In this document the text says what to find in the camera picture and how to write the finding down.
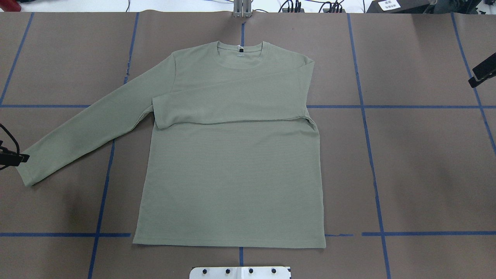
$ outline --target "green long-sleeve shirt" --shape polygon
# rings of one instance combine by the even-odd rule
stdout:
[[[32,186],[153,112],[133,243],[324,248],[313,65],[267,42],[174,51],[29,147],[16,169]]]

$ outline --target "extended sleeve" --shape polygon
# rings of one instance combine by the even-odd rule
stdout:
[[[33,186],[86,153],[130,132],[153,111],[152,98],[172,90],[175,77],[172,53],[48,133],[22,152],[30,155],[29,160],[15,167],[24,185]]]

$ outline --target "crew neckline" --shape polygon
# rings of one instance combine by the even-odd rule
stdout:
[[[212,56],[214,57],[215,61],[225,67],[228,68],[234,68],[234,69],[250,69],[253,67],[256,67],[264,61],[264,58],[267,56],[267,52],[269,50],[269,43],[262,41],[258,45],[255,46],[243,46],[244,52],[256,52],[260,51],[260,55],[253,60],[249,61],[242,61],[241,63],[235,63],[232,61],[225,60],[219,55],[218,48],[220,49],[225,49],[225,50],[234,50],[238,51],[238,46],[237,45],[228,45],[224,44],[221,41],[215,41],[211,43],[210,49]]]

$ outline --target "white surface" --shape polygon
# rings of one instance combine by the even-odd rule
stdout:
[[[264,9],[269,12],[277,12],[283,0],[254,0],[252,9]],[[366,10],[372,0],[365,0]],[[344,0],[343,8],[349,13],[363,13],[362,0]],[[303,0],[302,8],[305,12],[318,12],[320,3]],[[127,8],[127,0],[35,0],[34,2],[21,3],[25,12],[124,12]],[[484,0],[477,6],[479,10],[488,14],[494,14],[496,8],[484,4]],[[219,11],[233,10],[232,2],[225,0],[131,0],[129,11],[144,11],[147,9],[158,11]]]
[[[378,4],[382,10],[394,10],[401,8],[400,4],[396,0],[380,1]]]
[[[194,268],[189,273],[189,279],[290,279],[289,267],[215,267],[215,268]]]

